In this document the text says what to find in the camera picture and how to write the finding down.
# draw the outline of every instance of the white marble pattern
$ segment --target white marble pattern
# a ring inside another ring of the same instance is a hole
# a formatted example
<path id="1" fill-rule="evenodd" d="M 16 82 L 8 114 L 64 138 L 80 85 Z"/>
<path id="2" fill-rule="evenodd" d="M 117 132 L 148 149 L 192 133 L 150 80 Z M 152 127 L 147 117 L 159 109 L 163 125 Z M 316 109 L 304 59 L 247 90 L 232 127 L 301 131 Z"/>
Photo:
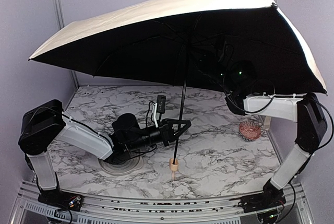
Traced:
<path id="1" fill-rule="evenodd" d="M 111 123 L 131 112 L 145 125 L 148 102 L 166 95 L 163 118 L 178 118 L 180 87 L 80 87 L 68 112 L 92 128 L 111 133 Z M 131 198 L 195 198 L 225 196 L 261 190 L 279 166 L 268 135 L 252 143 L 242 140 L 239 122 L 220 92 L 188 88 L 184 119 L 191 128 L 182 135 L 178 148 L 179 172 L 171 181 L 169 159 L 174 144 L 158 145 L 144 156 L 144 167 L 124 176 L 102 171 L 91 154 L 61 142 L 49 147 L 62 189 Z"/>

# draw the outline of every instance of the umbrella canopy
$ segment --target umbrella canopy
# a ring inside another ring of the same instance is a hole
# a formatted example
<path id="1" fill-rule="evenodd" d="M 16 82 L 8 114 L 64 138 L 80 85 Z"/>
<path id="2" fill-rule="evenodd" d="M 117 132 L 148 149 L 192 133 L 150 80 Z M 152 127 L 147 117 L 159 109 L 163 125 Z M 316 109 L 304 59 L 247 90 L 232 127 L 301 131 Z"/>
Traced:
<path id="1" fill-rule="evenodd" d="M 73 22 L 29 59 L 176 86 L 187 56 L 191 87 L 221 90 L 219 75 L 243 63 L 276 93 L 326 93 L 309 47 L 273 0 L 150 0 Z"/>

